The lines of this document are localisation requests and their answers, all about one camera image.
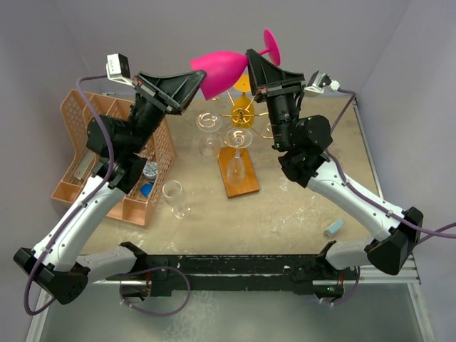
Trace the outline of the clear champagne flute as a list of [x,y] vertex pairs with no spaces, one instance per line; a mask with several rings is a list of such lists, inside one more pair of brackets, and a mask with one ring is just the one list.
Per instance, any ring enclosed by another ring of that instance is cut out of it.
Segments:
[[227,181],[235,187],[240,186],[244,182],[244,178],[245,165],[241,156],[241,149],[237,148],[227,168]]

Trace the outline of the small clear glass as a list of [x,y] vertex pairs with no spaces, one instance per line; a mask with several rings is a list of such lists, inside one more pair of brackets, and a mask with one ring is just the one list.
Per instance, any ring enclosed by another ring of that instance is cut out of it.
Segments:
[[247,148],[253,140],[252,133],[246,128],[231,128],[224,136],[224,142],[227,146],[233,148]]

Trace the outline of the pink plastic wine glass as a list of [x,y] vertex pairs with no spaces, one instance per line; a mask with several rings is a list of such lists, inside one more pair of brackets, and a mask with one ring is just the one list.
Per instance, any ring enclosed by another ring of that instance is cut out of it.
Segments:
[[206,73],[200,84],[206,100],[230,89],[239,80],[247,65],[247,54],[233,51],[215,51],[190,61],[192,70]]

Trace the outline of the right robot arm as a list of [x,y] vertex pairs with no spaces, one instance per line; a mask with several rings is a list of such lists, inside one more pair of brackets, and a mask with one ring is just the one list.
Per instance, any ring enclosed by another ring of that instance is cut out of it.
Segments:
[[336,204],[370,234],[366,239],[328,243],[316,263],[318,273],[332,279],[350,266],[371,264],[385,274],[399,274],[418,244],[422,212],[391,204],[350,178],[328,151],[333,142],[328,119],[300,116],[305,95],[320,95],[326,89],[338,92],[339,82],[320,71],[307,81],[303,74],[284,71],[253,49],[247,51],[247,67],[254,100],[266,103],[272,147],[282,154],[282,172]]

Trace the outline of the yellow plastic wine glass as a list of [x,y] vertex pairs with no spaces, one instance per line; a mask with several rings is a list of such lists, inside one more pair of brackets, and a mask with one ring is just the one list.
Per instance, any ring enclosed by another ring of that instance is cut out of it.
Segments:
[[234,127],[250,128],[254,124],[255,109],[253,99],[247,93],[251,91],[249,76],[243,74],[233,85],[240,96],[232,101],[231,122]]

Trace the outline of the clear wine glass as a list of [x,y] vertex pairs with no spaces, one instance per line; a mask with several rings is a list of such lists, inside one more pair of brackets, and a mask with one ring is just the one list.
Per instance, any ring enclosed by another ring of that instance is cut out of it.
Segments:
[[221,149],[217,131],[222,126],[222,119],[215,113],[202,113],[196,119],[197,127],[204,133],[199,140],[199,152],[202,155],[218,157]]

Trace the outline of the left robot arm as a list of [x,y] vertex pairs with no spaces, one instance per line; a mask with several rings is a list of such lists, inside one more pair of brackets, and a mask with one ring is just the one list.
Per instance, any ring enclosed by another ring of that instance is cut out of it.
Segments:
[[135,101],[126,119],[101,115],[93,110],[87,128],[87,148],[98,157],[94,171],[80,195],[56,226],[34,247],[20,248],[14,262],[27,275],[23,301],[26,313],[32,284],[39,285],[52,299],[68,304],[95,281],[126,274],[130,279],[144,276],[146,261],[141,250],[129,242],[110,252],[82,256],[81,250],[107,213],[136,185],[146,159],[140,152],[167,114],[179,115],[187,109],[200,89],[206,72],[190,71],[175,76],[152,76],[139,72],[105,72],[81,77],[107,78],[135,89]]

